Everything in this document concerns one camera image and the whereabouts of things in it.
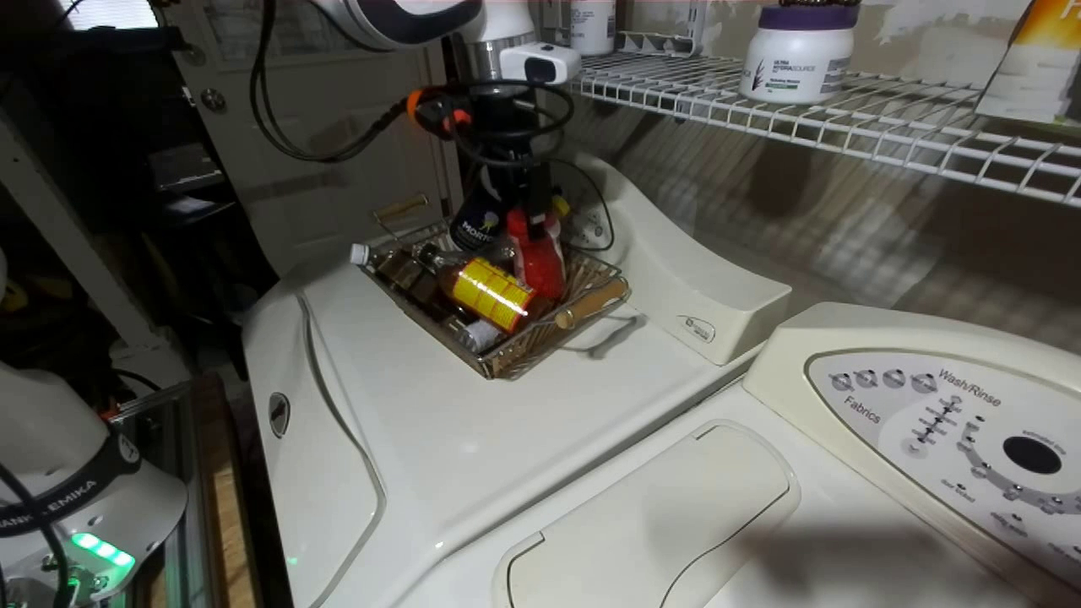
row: white bottle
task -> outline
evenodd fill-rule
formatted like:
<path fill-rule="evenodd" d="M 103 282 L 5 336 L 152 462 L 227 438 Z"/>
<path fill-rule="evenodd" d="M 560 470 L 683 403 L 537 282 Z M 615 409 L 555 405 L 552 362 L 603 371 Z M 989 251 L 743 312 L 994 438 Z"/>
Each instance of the white bottle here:
<path fill-rule="evenodd" d="M 740 90 L 776 104 L 828 103 L 856 47 L 851 26 L 851 7 L 765 7 Z"/>
<path fill-rule="evenodd" d="M 572 47 L 578 55 L 615 51 L 615 0 L 572 0 Z"/>

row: shelf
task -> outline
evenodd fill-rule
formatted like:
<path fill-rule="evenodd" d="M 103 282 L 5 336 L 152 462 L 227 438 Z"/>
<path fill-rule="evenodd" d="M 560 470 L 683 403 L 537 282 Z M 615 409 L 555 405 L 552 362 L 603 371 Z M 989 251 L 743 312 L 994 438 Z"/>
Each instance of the shelf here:
<path fill-rule="evenodd" d="M 1081 148 L 1011 134 L 1000 123 L 975 115 L 975 87 L 851 76 L 828 104 L 765 104 L 737 96 L 740 64 L 734 61 L 622 55 L 588 61 L 578 87 L 595 103 L 1081 211 Z"/>

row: button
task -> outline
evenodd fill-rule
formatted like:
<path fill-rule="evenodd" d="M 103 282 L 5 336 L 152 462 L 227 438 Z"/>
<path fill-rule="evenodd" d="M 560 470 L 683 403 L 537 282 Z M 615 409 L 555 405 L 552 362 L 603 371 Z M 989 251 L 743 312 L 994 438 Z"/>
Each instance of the button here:
<path fill-rule="evenodd" d="M 878 386 L 878 375 L 875 375 L 875 369 L 864 369 L 864 371 L 856 371 L 856 382 L 858 382 L 863 390 L 875 390 L 875 386 Z"/>
<path fill-rule="evenodd" d="M 836 393 L 851 393 L 851 375 L 830 375 Z"/>
<path fill-rule="evenodd" d="M 915 393 L 939 393 L 939 382 L 935 382 L 935 375 L 913 375 L 913 390 Z"/>
<path fill-rule="evenodd" d="M 884 382 L 888 390 L 903 390 L 903 386 L 904 386 L 904 371 L 903 371 L 903 369 L 891 369 L 891 371 L 882 375 L 882 382 Z"/>

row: machine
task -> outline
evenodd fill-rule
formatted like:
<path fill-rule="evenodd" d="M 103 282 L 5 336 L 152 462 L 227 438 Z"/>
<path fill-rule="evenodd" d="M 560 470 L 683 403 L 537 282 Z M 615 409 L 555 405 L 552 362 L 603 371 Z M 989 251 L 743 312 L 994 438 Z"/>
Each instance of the machine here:
<path fill-rule="evenodd" d="M 636 293 L 523 378 L 479 378 L 352 265 L 260 303 L 295 605 L 1077 605 L 1077 359 L 842 303 L 784 321 L 784 284 L 586 168 Z"/>
<path fill-rule="evenodd" d="M 62 378 L 0 364 L 0 574 L 11 605 L 93 605 L 172 535 L 187 487 Z"/>

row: yellow object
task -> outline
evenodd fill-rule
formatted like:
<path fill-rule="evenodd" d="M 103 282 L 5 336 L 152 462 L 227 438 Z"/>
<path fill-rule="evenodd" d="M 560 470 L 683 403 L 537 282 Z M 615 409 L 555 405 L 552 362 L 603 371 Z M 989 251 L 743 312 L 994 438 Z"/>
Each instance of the yellow object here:
<path fill-rule="evenodd" d="M 451 298 L 499 332 L 532 317 L 533 289 L 483 258 L 474 258 L 452 282 Z"/>

